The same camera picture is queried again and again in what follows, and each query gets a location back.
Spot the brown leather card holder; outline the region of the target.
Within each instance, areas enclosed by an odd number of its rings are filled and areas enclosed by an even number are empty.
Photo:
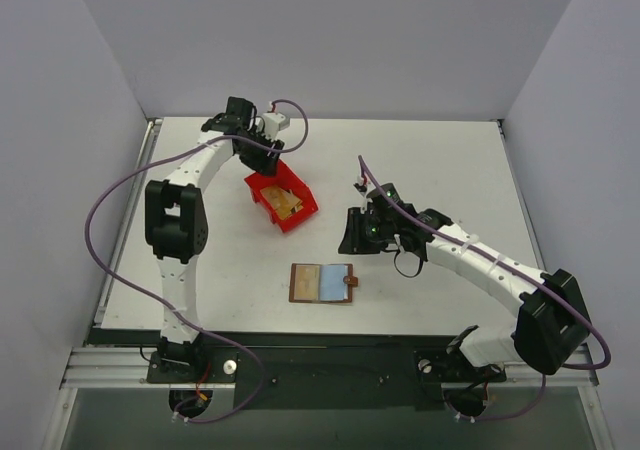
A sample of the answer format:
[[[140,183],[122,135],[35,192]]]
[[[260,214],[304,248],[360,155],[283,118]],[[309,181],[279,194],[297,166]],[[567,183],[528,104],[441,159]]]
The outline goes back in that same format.
[[[295,269],[298,265],[318,265],[320,267],[319,295],[315,301],[295,301],[293,298]],[[306,304],[349,304],[353,300],[353,290],[359,286],[352,264],[310,264],[291,265],[289,296],[290,303]]]

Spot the gold card with chip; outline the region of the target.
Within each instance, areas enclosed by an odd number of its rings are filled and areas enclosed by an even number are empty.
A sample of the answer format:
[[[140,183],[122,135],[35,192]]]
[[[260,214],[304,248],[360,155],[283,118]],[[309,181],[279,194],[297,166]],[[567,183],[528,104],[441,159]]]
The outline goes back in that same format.
[[[320,267],[298,265],[295,269],[293,298],[295,301],[315,301],[319,295]]]

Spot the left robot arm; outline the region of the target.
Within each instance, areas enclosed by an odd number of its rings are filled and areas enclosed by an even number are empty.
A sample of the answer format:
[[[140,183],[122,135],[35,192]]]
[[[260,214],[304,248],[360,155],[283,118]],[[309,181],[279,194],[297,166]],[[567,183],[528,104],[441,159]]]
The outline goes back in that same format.
[[[157,347],[159,367],[181,380],[200,378],[206,367],[196,298],[198,256],[205,249],[209,226],[203,193],[216,173],[237,156],[251,170],[276,173],[284,142],[278,133],[289,118],[275,110],[259,115],[250,101],[231,97],[224,112],[202,125],[196,145],[202,149],[184,159],[163,180],[145,188],[145,240],[156,257],[164,310]]]

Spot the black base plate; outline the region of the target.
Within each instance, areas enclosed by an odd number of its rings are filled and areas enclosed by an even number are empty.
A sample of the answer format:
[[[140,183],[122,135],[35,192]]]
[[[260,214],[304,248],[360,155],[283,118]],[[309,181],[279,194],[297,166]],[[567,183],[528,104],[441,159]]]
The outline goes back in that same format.
[[[169,402],[194,416],[217,387],[250,410],[350,410],[446,401],[482,407],[484,387],[502,383],[495,364],[474,368],[448,336],[227,332],[192,344],[160,340],[147,380],[171,387]]]

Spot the red plastic bin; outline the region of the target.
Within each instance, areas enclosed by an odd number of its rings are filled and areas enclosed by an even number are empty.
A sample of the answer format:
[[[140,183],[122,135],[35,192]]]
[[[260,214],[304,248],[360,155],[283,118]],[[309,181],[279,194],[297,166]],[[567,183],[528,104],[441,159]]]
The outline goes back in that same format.
[[[253,202],[264,208],[282,233],[293,231],[319,210],[310,187],[283,161],[277,163],[274,176],[254,172],[244,181]]]

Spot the aluminium table frame rail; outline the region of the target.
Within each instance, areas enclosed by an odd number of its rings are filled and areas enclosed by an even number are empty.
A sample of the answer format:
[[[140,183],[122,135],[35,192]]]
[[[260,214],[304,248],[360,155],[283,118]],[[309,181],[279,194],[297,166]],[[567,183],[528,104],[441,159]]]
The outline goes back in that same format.
[[[337,254],[346,209],[358,197],[351,184],[362,154],[379,180],[394,181],[414,204],[435,207],[483,241],[542,264],[524,200],[512,176],[496,122],[310,119],[304,146],[283,160],[311,187],[319,212],[284,234],[251,202],[236,159],[222,168],[204,196],[210,228],[198,266],[199,318],[209,330],[286,334],[448,336],[469,325],[506,326],[510,315],[455,273],[425,265],[405,279],[387,257]],[[135,177],[111,266],[159,292],[160,274],[144,242],[142,187],[171,164]],[[353,262],[360,287],[351,304],[288,302],[292,263]],[[65,385],[140,387],[159,338],[161,305],[107,277],[96,325],[73,350]]]

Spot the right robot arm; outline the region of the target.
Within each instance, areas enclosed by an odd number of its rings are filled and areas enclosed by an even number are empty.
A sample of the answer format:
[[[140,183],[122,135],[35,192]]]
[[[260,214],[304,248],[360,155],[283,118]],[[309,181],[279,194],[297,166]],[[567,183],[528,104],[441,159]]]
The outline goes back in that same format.
[[[471,325],[447,348],[449,372],[468,379],[489,365],[522,362],[544,375],[566,366],[587,338],[588,312],[573,275],[523,265],[483,244],[435,209],[403,202],[393,184],[354,185],[363,202],[347,211],[342,255],[413,254],[448,269],[500,303],[514,318],[502,327]]]

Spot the gold cards in bin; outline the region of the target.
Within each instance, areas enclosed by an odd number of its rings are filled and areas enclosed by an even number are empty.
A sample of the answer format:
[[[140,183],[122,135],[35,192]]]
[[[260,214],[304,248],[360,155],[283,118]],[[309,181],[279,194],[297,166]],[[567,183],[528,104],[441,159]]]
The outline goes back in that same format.
[[[265,187],[261,195],[279,220],[286,220],[303,209],[303,201],[299,197],[278,185]]]

